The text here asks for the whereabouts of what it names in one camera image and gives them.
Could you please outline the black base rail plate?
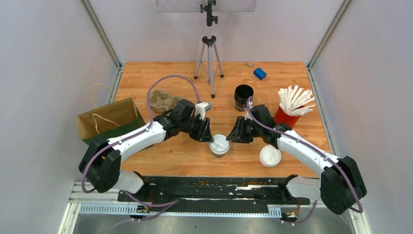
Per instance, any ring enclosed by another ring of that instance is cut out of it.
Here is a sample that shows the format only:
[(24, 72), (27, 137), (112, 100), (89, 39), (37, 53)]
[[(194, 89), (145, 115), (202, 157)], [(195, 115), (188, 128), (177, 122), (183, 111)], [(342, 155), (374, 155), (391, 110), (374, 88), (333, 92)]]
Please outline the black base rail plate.
[(156, 214), (270, 218), (305, 216), (313, 202), (289, 195), (286, 182), (285, 177), (148, 176), (144, 187), (129, 195), (118, 189), (86, 194), (76, 183), (69, 202), (80, 204), (81, 214), (122, 214), (133, 218)]

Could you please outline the black paper cup stack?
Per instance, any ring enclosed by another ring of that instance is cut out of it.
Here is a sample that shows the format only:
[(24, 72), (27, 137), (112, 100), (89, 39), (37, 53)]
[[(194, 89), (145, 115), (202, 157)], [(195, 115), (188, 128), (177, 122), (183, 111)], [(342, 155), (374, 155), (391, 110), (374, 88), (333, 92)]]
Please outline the black paper cup stack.
[(247, 100), (249, 97), (252, 97), (254, 90), (251, 86), (247, 84), (238, 85), (235, 88), (234, 99), (235, 99), (235, 108), (238, 111), (244, 111), (247, 105)]

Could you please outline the red straw holder cup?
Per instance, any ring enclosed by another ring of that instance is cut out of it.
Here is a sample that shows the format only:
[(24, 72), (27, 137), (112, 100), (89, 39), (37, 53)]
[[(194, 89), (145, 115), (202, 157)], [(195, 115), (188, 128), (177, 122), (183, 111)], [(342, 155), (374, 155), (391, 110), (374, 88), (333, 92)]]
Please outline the red straw holder cup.
[(294, 126), (296, 125), (300, 117), (301, 115), (290, 116), (286, 114), (281, 107), (278, 107), (277, 111), (275, 112), (273, 116), (273, 119), (276, 124), (284, 123), (288, 125), (289, 127), (294, 128)]

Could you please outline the grey pulp cup carrier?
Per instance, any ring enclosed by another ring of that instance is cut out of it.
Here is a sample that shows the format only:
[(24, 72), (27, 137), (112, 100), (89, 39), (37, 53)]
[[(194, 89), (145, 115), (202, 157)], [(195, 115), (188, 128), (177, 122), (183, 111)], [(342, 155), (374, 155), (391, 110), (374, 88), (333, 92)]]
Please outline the grey pulp cup carrier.
[(181, 97), (172, 96), (169, 92), (161, 89), (153, 90), (149, 94), (150, 108), (157, 113), (174, 109), (181, 99)]

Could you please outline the brown coffee cup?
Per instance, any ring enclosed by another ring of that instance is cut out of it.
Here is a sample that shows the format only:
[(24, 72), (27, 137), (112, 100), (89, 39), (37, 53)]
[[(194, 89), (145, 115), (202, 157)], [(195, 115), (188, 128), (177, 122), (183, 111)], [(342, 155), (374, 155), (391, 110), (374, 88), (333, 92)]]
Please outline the brown coffee cup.
[(220, 158), (226, 155), (226, 153), (223, 152), (213, 152), (212, 153), (214, 157)]

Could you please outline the small tan block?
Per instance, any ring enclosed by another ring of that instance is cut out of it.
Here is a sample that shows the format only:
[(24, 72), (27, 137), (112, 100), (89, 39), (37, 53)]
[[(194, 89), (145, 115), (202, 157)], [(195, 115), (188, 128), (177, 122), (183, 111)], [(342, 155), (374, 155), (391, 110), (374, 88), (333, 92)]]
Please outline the small tan block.
[(253, 68), (254, 67), (254, 63), (253, 62), (245, 62), (244, 63), (245, 66), (249, 67), (249, 68)]

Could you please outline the white plastic lid stack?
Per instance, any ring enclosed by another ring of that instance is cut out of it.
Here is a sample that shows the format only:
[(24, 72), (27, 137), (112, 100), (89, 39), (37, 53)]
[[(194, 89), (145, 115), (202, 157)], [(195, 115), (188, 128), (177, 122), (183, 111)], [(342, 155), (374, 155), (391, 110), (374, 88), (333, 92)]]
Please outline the white plastic lid stack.
[(282, 153), (272, 145), (264, 146), (259, 153), (260, 163), (267, 168), (276, 167), (282, 159)]

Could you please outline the green paper bag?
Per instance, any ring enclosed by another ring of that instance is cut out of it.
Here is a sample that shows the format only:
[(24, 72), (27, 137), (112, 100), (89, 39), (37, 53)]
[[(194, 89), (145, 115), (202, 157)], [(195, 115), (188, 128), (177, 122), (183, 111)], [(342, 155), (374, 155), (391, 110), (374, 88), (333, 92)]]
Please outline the green paper bag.
[(134, 100), (129, 97), (77, 116), (80, 139), (90, 145), (94, 138), (119, 137), (146, 125)]

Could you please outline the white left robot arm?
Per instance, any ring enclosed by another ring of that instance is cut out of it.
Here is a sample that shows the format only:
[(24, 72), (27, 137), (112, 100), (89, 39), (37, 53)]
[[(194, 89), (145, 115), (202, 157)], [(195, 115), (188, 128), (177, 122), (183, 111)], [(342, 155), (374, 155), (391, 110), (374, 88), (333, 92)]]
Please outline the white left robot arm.
[(121, 164), (135, 153), (180, 132), (198, 142), (213, 142), (210, 118), (206, 117), (210, 109), (209, 102), (194, 104), (182, 99), (174, 109), (154, 117), (139, 129), (109, 139), (96, 137), (78, 167), (82, 180), (89, 181), (99, 193), (118, 189), (129, 192), (137, 201), (146, 200), (149, 196), (148, 186), (144, 185), (138, 173), (122, 170)]

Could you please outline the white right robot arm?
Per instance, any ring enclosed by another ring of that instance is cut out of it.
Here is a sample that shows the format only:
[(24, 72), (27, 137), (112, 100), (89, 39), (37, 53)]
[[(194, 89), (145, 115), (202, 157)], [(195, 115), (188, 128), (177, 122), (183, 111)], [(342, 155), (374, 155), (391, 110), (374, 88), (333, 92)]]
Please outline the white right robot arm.
[(296, 198), (322, 201), (335, 214), (351, 209), (363, 212), (360, 200), (367, 189), (355, 160), (349, 156), (338, 157), (321, 150), (290, 126), (276, 123), (265, 105), (257, 105), (247, 114), (237, 117), (226, 139), (230, 142), (249, 144), (255, 138), (295, 157), (318, 175), (317, 179), (291, 175), (278, 190), (283, 203)]

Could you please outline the blue small block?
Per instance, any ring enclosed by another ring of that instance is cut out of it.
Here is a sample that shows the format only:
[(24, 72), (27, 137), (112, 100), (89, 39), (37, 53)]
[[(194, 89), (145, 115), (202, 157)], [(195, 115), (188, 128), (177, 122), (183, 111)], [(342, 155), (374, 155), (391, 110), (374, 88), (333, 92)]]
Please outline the blue small block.
[(256, 76), (259, 80), (263, 80), (264, 78), (266, 78), (267, 73), (261, 68), (256, 68), (253, 71), (253, 75)]

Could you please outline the white single cup lid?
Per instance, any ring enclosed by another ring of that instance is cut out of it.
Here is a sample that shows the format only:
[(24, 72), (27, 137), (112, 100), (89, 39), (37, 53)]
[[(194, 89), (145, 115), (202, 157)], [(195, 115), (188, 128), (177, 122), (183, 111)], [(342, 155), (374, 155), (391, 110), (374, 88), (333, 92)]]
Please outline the white single cup lid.
[(227, 153), (230, 149), (230, 143), (226, 140), (226, 136), (216, 134), (213, 136), (214, 141), (209, 143), (209, 148), (212, 152)]

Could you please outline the white wrapped straws bundle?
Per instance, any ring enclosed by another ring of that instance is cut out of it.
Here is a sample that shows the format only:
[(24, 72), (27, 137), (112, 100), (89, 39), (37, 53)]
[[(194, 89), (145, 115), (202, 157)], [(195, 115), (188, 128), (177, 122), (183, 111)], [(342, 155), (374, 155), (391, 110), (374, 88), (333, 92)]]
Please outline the white wrapped straws bundle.
[(278, 91), (280, 98), (279, 107), (285, 114), (296, 117), (302, 116), (313, 111), (316, 104), (313, 91), (310, 89), (304, 90), (302, 87), (290, 85), (287, 88), (281, 88)]

